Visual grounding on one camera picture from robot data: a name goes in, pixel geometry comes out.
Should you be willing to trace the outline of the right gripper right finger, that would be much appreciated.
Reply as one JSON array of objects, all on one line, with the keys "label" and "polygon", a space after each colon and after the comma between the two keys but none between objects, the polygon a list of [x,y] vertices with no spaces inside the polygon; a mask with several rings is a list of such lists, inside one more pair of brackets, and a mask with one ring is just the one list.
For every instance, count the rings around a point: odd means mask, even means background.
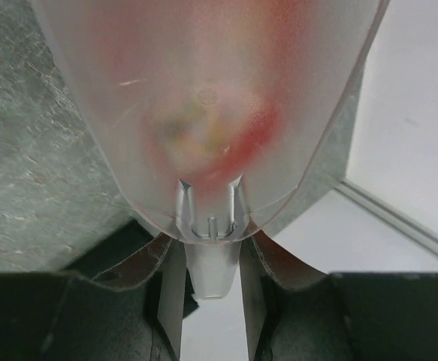
[{"label": "right gripper right finger", "polygon": [[258,232],[240,278],[251,360],[438,360],[438,273],[325,274]]}]

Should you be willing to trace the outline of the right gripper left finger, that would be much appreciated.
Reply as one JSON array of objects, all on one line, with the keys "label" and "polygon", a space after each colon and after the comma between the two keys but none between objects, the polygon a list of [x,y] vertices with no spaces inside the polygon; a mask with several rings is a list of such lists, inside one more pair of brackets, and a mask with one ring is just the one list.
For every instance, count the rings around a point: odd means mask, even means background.
[{"label": "right gripper left finger", "polygon": [[93,279],[0,273],[0,360],[177,360],[184,289],[167,235]]}]

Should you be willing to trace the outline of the clear plastic scoop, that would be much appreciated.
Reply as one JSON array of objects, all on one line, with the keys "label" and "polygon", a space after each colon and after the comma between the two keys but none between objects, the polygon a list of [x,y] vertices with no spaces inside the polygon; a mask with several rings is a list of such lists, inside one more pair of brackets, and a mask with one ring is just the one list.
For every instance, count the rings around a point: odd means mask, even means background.
[{"label": "clear plastic scoop", "polygon": [[386,1],[35,1],[120,191],[185,245],[195,294],[301,188]]}]

